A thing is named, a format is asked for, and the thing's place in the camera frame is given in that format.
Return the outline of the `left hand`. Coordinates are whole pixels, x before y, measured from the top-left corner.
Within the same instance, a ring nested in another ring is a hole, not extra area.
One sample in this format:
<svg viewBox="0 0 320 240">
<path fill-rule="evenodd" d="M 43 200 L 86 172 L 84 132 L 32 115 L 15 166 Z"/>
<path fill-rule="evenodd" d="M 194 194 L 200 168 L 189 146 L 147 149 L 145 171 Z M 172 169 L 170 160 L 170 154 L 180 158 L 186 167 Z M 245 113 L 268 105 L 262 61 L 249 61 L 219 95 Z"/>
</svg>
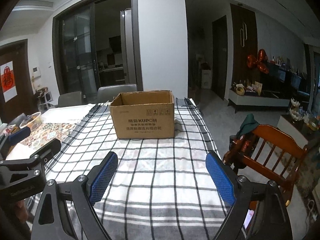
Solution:
<svg viewBox="0 0 320 240">
<path fill-rule="evenodd" d="M 25 223 L 28 220 L 28 210 L 25 206 L 24 200 L 20 200 L 14 205 L 15 215 L 21 223 Z"/>
</svg>

